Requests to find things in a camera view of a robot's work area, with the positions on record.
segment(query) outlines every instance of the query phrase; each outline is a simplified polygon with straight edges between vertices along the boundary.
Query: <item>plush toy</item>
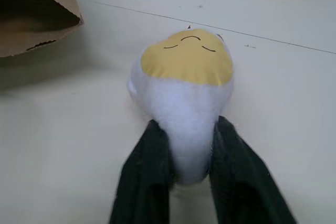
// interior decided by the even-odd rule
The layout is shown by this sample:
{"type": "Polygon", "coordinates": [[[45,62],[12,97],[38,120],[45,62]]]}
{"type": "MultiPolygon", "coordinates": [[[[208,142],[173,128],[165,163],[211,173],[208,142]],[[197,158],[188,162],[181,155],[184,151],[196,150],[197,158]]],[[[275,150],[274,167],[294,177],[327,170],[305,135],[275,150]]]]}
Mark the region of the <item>plush toy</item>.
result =
{"type": "Polygon", "coordinates": [[[128,81],[151,121],[125,162],[109,224],[168,224],[170,190],[208,174],[219,224],[295,224],[259,156],[220,113],[234,70],[220,35],[188,29],[148,47],[128,81]]]}
{"type": "Polygon", "coordinates": [[[233,73],[223,39],[203,29],[150,46],[132,69],[131,97],[167,133],[179,184],[207,175],[214,126],[231,96],[233,73]]]}

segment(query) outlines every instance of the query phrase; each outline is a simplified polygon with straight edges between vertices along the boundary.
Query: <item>white table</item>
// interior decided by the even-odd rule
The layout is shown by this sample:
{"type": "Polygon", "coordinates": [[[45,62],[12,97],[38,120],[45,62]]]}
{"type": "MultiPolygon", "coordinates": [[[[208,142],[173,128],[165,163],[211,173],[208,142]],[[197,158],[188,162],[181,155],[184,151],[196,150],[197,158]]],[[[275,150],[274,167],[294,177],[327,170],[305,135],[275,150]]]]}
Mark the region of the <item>white table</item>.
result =
{"type": "MultiPolygon", "coordinates": [[[[126,89],[129,70],[148,44],[193,23],[226,40],[236,86],[224,115],[299,223],[334,223],[334,0],[78,2],[79,30],[0,59],[1,223],[107,223],[146,126],[126,89]]],[[[216,223],[208,182],[187,191],[173,193],[171,223],[216,223]]]]}

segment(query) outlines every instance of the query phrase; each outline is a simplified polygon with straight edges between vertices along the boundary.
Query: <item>brown paper bag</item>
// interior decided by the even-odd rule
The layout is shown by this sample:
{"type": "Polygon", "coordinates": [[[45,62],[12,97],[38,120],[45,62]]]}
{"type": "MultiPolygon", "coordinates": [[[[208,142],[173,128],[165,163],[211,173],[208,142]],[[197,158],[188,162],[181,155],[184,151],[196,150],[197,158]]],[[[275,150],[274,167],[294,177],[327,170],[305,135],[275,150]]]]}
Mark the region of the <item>brown paper bag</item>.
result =
{"type": "Polygon", "coordinates": [[[0,0],[0,57],[56,42],[82,24],[76,0],[0,0]]]}

